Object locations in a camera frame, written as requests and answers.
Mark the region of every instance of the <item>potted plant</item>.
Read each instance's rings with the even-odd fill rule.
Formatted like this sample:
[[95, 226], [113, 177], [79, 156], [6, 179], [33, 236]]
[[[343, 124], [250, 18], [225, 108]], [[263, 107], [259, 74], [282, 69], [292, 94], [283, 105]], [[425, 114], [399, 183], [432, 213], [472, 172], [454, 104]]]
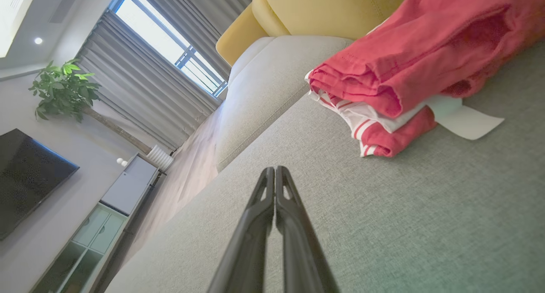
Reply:
[[32, 87], [29, 88], [33, 95], [38, 95], [42, 99], [34, 113], [36, 118], [40, 117], [48, 121], [48, 116], [66, 115], [81, 122], [83, 114], [87, 114], [136, 146], [147, 157], [157, 163], [161, 169], [166, 170], [173, 161], [171, 156], [167, 155], [157, 145], [152, 149], [93, 110], [93, 101], [99, 100], [97, 91], [100, 85], [89, 82], [88, 77], [94, 74], [76, 74], [74, 72], [80, 70], [74, 64], [77, 61], [77, 59], [70, 60], [62, 66], [53, 66], [53, 61], [51, 61], [36, 76]]

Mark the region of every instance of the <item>red clothing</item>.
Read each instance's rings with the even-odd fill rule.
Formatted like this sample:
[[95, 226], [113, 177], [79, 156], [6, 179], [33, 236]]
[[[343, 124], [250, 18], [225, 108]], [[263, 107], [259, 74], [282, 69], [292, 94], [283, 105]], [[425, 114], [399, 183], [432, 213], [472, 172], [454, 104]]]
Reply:
[[[379, 28], [315, 68], [311, 89], [399, 115], [437, 94], [463, 98], [545, 36], [545, 0], [405, 0]], [[393, 157], [436, 123], [425, 107], [388, 133], [373, 124], [362, 145]]]

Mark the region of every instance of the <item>sofa armrest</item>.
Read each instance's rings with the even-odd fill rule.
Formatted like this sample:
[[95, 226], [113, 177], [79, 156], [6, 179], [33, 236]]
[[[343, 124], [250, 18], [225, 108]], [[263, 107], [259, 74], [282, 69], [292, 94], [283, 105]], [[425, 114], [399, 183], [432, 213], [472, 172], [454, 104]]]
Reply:
[[216, 50], [227, 63], [233, 66], [253, 42], [268, 36], [253, 16], [252, 4], [250, 4], [220, 37], [216, 43]]

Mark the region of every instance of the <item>plant stem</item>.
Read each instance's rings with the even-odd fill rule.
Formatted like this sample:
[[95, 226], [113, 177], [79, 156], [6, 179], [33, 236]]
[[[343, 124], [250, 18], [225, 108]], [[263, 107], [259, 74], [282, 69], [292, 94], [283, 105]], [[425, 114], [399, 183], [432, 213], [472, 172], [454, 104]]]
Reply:
[[90, 117], [93, 117], [95, 120], [101, 122], [104, 126], [110, 128], [111, 131], [119, 134], [122, 138], [136, 146], [136, 148], [140, 149], [145, 155], [148, 155], [152, 149], [144, 144], [142, 141], [138, 140], [138, 138], [135, 138], [134, 136], [130, 135], [128, 132], [123, 130], [120, 126], [117, 126], [117, 124], [113, 123], [111, 120], [107, 119], [106, 117], [99, 114], [97, 111], [93, 110], [90, 107], [84, 107], [82, 109], [82, 112], [89, 115]]

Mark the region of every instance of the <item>cabinet drawer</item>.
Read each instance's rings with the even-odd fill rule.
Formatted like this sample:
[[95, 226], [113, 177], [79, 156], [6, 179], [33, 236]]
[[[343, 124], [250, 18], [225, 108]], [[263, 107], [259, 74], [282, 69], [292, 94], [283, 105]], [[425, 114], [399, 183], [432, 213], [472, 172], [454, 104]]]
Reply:
[[108, 211], [99, 207], [95, 208], [91, 215], [83, 222], [83, 225], [77, 231], [76, 235], [74, 235], [72, 240], [83, 244], [84, 246], [89, 246], [89, 243], [93, 241], [95, 235], [99, 232], [102, 225], [104, 225], [108, 215]]
[[106, 223], [99, 230], [99, 234], [91, 244], [92, 250], [105, 253], [112, 243], [117, 231], [123, 225], [124, 219], [118, 215], [111, 214]]

